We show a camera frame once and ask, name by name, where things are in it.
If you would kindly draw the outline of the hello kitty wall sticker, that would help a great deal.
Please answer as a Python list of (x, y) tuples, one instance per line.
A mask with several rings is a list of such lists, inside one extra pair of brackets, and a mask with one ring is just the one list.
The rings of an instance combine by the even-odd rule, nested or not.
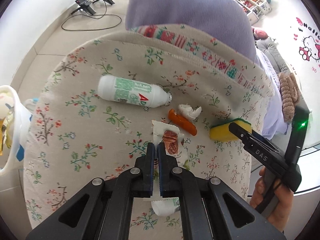
[(315, 63), (319, 68), (319, 29), (313, 23), (296, 17), (291, 30), (301, 59)]

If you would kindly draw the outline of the orange wrapper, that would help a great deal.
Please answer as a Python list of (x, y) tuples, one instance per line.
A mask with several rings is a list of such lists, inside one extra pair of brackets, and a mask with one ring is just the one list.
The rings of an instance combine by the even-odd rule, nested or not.
[(173, 124), (179, 126), (183, 130), (191, 134), (192, 136), (197, 135), (196, 126), (185, 117), (177, 114), (174, 109), (171, 109), (168, 112), (168, 118)]

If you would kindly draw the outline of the brown knitted pillow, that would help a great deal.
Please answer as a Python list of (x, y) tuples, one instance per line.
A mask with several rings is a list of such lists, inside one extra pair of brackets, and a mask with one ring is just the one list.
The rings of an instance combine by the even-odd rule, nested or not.
[(283, 72), (278, 75), (280, 83), (280, 93), (282, 98), (282, 111), (284, 121), (290, 123), (295, 114), (295, 106), (300, 100), (300, 91), (297, 85), (295, 75), (293, 73), (285, 74)]

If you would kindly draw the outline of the yellow green sponge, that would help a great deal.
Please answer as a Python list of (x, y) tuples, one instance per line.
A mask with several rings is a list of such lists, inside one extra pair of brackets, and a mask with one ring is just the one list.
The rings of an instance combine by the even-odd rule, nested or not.
[(211, 140), (219, 142), (235, 141), (239, 140), (238, 135), (240, 135), (242, 130), (251, 133), (252, 126), (249, 122), (237, 118), (225, 124), (211, 127), (209, 137)]

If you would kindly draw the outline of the white plastic bottle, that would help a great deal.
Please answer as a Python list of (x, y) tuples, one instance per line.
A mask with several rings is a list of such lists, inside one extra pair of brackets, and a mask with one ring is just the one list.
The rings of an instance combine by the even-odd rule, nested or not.
[(113, 75), (105, 75), (100, 78), (97, 93), (99, 97), (107, 101), (149, 108), (168, 106), (172, 101), (172, 94), (165, 92), (158, 85)]

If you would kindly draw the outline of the white printed wrapper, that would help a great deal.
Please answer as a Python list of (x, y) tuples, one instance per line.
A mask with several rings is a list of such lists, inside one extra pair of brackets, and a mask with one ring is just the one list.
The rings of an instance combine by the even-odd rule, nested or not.
[[(182, 167), (188, 160), (187, 150), (183, 147), (184, 134), (177, 126), (164, 122), (152, 120), (152, 126), (155, 150), (157, 150), (159, 143), (163, 142), (166, 154), (176, 158), (178, 166)], [(143, 200), (145, 202), (167, 200), (167, 198), (163, 198), (160, 195), (159, 163), (157, 155), (154, 159), (153, 168), (153, 193), (150, 198), (143, 198)]]

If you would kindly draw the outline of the grey pillow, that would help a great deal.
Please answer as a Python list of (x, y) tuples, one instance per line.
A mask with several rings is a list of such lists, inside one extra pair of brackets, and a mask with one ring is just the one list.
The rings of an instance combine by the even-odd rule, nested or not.
[(255, 44), (257, 48), (262, 51), (268, 60), (270, 61), (272, 67), (274, 68), (277, 74), (285, 73), (290, 74), (291, 71), (288, 68), (286, 62), (284, 61), (283, 57), (281, 56), (280, 52), (277, 49), (277, 45), (274, 40), (270, 37), (264, 40), (256, 40)]

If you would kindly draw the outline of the floral cream cloth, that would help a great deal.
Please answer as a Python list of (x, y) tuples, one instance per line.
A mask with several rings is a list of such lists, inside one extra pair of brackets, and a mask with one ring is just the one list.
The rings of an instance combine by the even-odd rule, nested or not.
[[(151, 108), (106, 101), (102, 77), (142, 81), (172, 94)], [(239, 141), (209, 138), (214, 125), (244, 119), (260, 132), (275, 88), (268, 72), (216, 38), (187, 25), (145, 25), (91, 40), (54, 69), (34, 111), (24, 156), (24, 197), (38, 226), (94, 177), (116, 178), (146, 154), (153, 123), (180, 104), (201, 107), (196, 135), (176, 157), (195, 176), (220, 177), (241, 197), (251, 158)]]

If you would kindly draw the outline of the purple bed blanket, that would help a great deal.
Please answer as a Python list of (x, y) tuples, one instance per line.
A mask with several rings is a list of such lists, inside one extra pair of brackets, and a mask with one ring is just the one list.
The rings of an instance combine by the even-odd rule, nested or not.
[(126, 28), (152, 24), (186, 24), (256, 59), (250, 22), (235, 0), (129, 0)]

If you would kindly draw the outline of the small white bottle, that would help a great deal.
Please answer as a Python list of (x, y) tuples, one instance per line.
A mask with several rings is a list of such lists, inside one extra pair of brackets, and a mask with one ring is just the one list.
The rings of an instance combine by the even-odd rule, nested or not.
[(156, 215), (163, 217), (172, 215), (181, 209), (179, 198), (152, 201), (151, 206)]

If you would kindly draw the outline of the white bookshelf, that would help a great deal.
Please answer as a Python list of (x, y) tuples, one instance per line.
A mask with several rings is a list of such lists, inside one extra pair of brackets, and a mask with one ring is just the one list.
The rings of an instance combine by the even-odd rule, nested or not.
[(236, 0), (242, 7), (251, 25), (272, 11), (267, 0)]

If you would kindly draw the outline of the pink plush toy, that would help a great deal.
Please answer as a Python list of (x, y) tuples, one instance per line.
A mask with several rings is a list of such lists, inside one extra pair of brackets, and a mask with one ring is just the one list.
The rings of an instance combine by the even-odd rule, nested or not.
[(268, 38), (268, 34), (259, 28), (252, 27), (252, 33), (255, 40), (265, 40)]

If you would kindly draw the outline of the white trash bin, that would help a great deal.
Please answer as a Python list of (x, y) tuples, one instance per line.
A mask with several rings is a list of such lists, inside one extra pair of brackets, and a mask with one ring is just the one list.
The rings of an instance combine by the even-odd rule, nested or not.
[(1, 167), (1, 176), (23, 167), (27, 133), (32, 112), (21, 103), (11, 86), (1, 86), (1, 152), (9, 151), (7, 162)]

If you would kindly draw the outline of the white tissue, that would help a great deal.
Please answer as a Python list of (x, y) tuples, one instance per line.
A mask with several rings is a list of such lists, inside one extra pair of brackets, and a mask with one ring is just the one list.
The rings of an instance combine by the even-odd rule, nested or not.
[(202, 107), (197, 107), (196, 109), (193, 109), (190, 105), (180, 104), (178, 105), (178, 112), (187, 120), (194, 121), (201, 114)]

